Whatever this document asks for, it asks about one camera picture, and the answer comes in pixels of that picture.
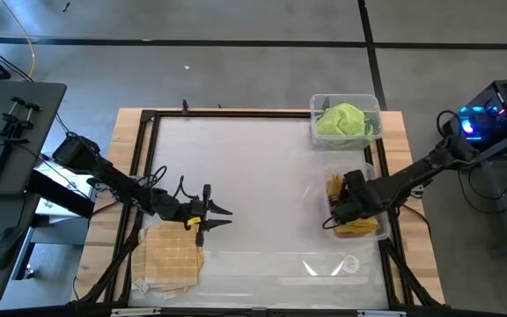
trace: green cloth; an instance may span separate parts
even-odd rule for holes
[[[348,103],[326,109],[316,122],[316,132],[320,135],[365,136],[371,134],[372,127],[366,129],[365,114]]]

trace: gray floor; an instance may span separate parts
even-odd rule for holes
[[[34,38],[363,41],[357,0],[8,0]],[[507,43],[507,0],[366,0],[375,41]],[[21,37],[0,4],[0,37]],[[36,45],[34,79],[65,83],[60,110],[71,129],[107,152],[119,107],[307,108],[315,93],[373,93],[362,48],[174,48]],[[23,70],[26,45],[0,44]],[[415,158],[438,140],[436,114],[467,103],[494,79],[507,79],[507,50],[379,49],[388,109],[404,113]],[[54,127],[45,145],[62,141]],[[448,304],[507,313],[507,259],[496,217],[470,210],[456,176],[439,175],[426,191],[426,213]],[[62,262],[48,262],[43,255]],[[68,272],[14,282],[2,307],[70,299],[77,251],[42,247],[34,266]],[[21,284],[33,284],[25,296]]]

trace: black desk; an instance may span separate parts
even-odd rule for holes
[[[1,113],[9,111],[12,97],[17,96],[25,102],[39,105],[42,111],[33,114],[34,128],[23,134],[30,141],[23,146],[39,154],[65,90],[66,86],[63,84],[0,81],[0,128],[4,125]],[[26,189],[26,205],[20,219],[20,226],[25,229],[25,232],[31,225],[41,196],[84,217],[92,212],[91,201],[72,193],[41,173],[33,171],[36,161],[37,158],[24,149],[16,146],[11,149],[11,154],[0,175],[0,234],[5,228],[17,225],[23,206],[24,189]],[[0,270],[0,299],[12,270],[13,265]]]

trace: blue led light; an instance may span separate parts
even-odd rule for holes
[[[463,131],[465,131],[465,133],[474,132],[473,127],[471,127],[471,122],[468,119],[465,119],[461,122],[461,127],[463,127]]]

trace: mouse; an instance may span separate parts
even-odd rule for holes
[[[0,236],[0,269],[11,264],[13,255],[17,250],[18,242],[23,237],[23,230],[19,227],[6,228]]]

